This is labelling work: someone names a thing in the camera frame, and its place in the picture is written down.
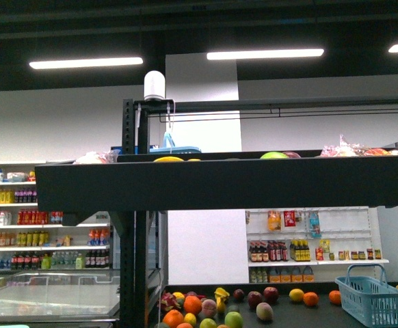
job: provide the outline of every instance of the red package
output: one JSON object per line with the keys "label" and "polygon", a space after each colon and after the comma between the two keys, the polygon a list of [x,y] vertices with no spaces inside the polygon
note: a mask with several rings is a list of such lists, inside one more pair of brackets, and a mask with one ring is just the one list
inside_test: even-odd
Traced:
{"label": "red package", "polygon": [[295,211],[294,210],[285,210],[284,211],[284,227],[295,227]]}

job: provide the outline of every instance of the green apple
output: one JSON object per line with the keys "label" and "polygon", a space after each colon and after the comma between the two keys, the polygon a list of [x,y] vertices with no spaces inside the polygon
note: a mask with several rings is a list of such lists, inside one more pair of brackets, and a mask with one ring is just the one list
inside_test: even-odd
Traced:
{"label": "green apple", "polygon": [[243,318],[238,312],[228,312],[225,316],[225,325],[230,328],[243,328]]}
{"label": "green apple", "polygon": [[282,152],[267,152],[260,159],[287,159],[289,156]]}

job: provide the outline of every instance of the shopping basket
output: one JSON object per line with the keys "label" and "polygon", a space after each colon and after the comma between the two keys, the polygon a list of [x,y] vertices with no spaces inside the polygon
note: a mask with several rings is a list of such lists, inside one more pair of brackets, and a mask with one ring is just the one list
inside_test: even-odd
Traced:
{"label": "shopping basket", "polygon": [[197,147],[184,146],[176,147],[174,145],[172,136],[169,132],[164,133],[163,147],[162,148],[151,148],[151,154],[200,154],[201,151]]}
{"label": "shopping basket", "polygon": [[[380,267],[380,280],[354,276],[349,272],[355,267]],[[398,327],[398,289],[387,283],[384,267],[379,264],[353,264],[346,277],[335,282],[341,292],[342,308],[366,327]]]}

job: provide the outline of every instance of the metal shelf frame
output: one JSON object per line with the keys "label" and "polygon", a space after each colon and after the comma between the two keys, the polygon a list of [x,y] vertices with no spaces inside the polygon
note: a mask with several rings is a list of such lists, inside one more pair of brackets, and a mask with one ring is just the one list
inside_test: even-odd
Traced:
{"label": "metal shelf frame", "polygon": [[[47,163],[35,168],[39,209],[64,212],[64,225],[75,226],[99,210],[109,212],[120,236],[120,327],[147,327],[147,313],[158,301],[160,278],[163,288],[167,284],[167,249],[163,267],[148,274],[148,231],[155,217],[152,212],[162,215],[161,221],[166,222],[166,210],[398,206],[398,156],[320,159],[314,158],[320,150],[309,150],[298,151],[301,159],[266,161],[258,159],[260,152],[238,152],[195,154],[202,159],[196,162],[153,163],[157,155],[148,154],[148,119],[167,113],[167,103],[173,110],[172,100],[124,100],[123,155],[118,157],[119,163]],[[398,98],[181,102],[176,104],[176,112],[388,104],[398,104]],[[134,155],[138,116],[138,154]],[[160,233],[159,238],[167,245],[166,233]]]}

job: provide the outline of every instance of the basket handle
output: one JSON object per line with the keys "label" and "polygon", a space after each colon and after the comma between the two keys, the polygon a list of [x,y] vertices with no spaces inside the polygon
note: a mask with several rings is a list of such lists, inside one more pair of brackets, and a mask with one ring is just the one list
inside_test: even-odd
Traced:
{"label": "basket handle", "polygon": [[369,263],[369,264],[352,264],[348,267],[348,271],[347,271],[347,277],[345,279],[345,283],[349,286],[349,272],[351,271],[352,268],[356,268],[356,267],[379,267],[381,269],[381,275],[380,275],[380,285],[382,285],[383,283],[385,284],[385,286],[388,285],[388,278],[386,276],[386,270],[384,270],[384,267],[378,263]]}

